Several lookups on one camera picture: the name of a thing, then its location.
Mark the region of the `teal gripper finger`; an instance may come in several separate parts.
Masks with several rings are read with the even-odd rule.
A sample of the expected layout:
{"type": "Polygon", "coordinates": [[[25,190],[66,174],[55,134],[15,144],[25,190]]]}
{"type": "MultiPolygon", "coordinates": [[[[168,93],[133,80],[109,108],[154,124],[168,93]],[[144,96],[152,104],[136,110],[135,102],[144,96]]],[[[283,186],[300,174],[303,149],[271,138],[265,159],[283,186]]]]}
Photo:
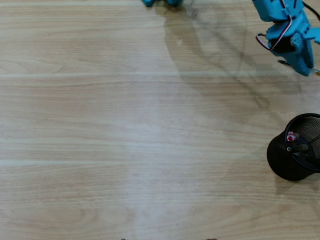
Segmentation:
{"type": "Polygon", "coordinates": [[[295,48],[295,54],[301,54],[304,62],[307,65],[307,75],[311,74],[314,68],[314,56],[312,43],[309,39],[305,39],[301,33],[296,32],[292,38],[291,43],[295,48]]]}
{"type": "Polygon", "coordinates": [[[278,60],[279,63],[291,67],[296,73],[307,77],[308,67],[301,54],[295,54],[294,52],[280,53],[277,55],[281,59],[278,60]]]}

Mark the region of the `teal gripper body with servo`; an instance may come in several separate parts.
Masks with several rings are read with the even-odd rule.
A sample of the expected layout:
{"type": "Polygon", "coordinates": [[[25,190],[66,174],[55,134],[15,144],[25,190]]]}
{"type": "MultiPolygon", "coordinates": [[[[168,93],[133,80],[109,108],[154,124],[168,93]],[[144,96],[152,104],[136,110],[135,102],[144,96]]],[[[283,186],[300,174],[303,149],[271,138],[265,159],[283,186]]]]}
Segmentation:
{"type": "Polygon", "coordinates": [[[304,11],[291,16],[291,19],[275,21],[266,31],[268,48],[275,55],[311,55],[312,43],[306,38],[310,29],[304,11]]]}

